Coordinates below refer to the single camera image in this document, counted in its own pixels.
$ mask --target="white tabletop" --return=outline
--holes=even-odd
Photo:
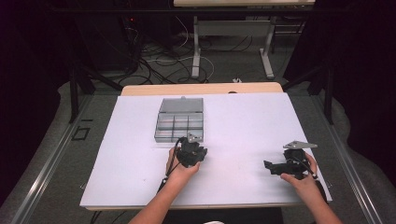
[[[163,98],[120,96],[80,206],[91,210],[141,208],[157,192],[168,150],[154,133]],[[301,203],[290,184],[263,161],[283,163],[283,148],[304,132],[286,93],[188,95],[204,98],[207,147],[200,171],[172,208],[281,206]],[[312,155],[310,148],[304,149]],[[327,197],[332,198],[327,189]]]
[[[314,5],[315,0],[175,0],[175,7],[263,7]]]

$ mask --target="black mechanical part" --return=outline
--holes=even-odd
[[[309,162],[302,149],[287,149],[284,151],[286,163],[272,164],[264,161],[265,168],[271,171],[271,175],[281,175],[283,173],[294,175],[297,179],[304,179],[304,172],[310,171]]]
[[[189,142],[184,137],[181,139],[181,148],[177,151],[177,159],[184,166],[194,166],[198,161],[203,161],[207,153],[207,148],[199,146],[197,142]]]

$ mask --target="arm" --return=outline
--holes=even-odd
[[[170,165],[170,160],[172,158],[173,152],[174,149],[171,148],[169,150],[168,163],[166,163],[166,170],[168,170],[168,167]],[[198,172],[199,166],[200,162],[198,162],[193,167],[186,168],[182,165],[178,165],[178,160],[177,158],[175,158],[173,167],[176,168],[169,175],[165,186],[163,186],[163,188],[157,193],[157,195],[155,195],[155,197],[148,203],[148,205],[146,205],[146,207],[142,211],[140,211],[129,222],[129,224],[161,224],[166,216],[166,213],[168,212],[169,207],[172,204],[172,201],[187,185],[190,178]]]
[[[307,153],[305,153],[305,156],[309,160],[311,170],[316,174],[318,168],[314,158],[312,158]],[[288,174],[282,174],[280,177],[294,186],[297,194],[311,211],[312,215],[315,218],[315,221],[318,224],[342,223],[337,215],[332,211],[330,206],[327,205],[327,203],[323,200],[320,191],[315,183],[315,179],[311,174],[309,174],[306,178],[302,180],[298,180],[294,178],[294,176]]]

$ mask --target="table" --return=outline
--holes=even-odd
[[[314,5],[315,0],[175,0],[175,7],[278,7],[296,5]],[[200,35],[255,35],[265,36],[264,48],[260,49],[262,64],[268,79],[274,79],[268,52],[274,35],[276,17],[269,21],[198,21],[194,16],[194,57],[192,77],[199,76],[201,49]]]
[[[151,200],[173,146],[154,141],[156,118],[163,98],[180,95],[204,99],[202,146],[208,153],[200,172],[178,195],[172,209],[302,203],[291,185],[271,175],[263,165],[263,160],[285,162],[282,147],[288,142],[306,142],[289,96],[277,83],[229,83],[125,87],[80,206],[89,210],[140,209]],[[312,155],[310,148],[305,151]],[[323,178],[320,181],[326,186]]]

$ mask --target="human hand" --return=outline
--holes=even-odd
[[[317,162],[306,152],[305,156],[309,161],[311,170],[314,172],[314,174],[316,174],[318,170]],[[300,196],[303,202],[305,202],[305,204],[313,204],[318,200],[323,201],[315,179],[311,174],[308,174],[302,180],[296,179],[294,176],[288,174],[282,174],[280,177],[294,186],[297,194]]]
[[[175,152],[175,149],[172,147],[169,150],[169,158],[168,162],[166,163],[166,173],[169,170],[169,167],[171,166],[172,163],[172,173],[168,176],[168,183],[172,182],[174,184],[178,185],[186,185],[187,182],[190,180],[190,178],[195,175],[200,167],[200,162],[198,161],[194,166],[186,168],[182,164],[179,163],[177,157],[173,157]]]

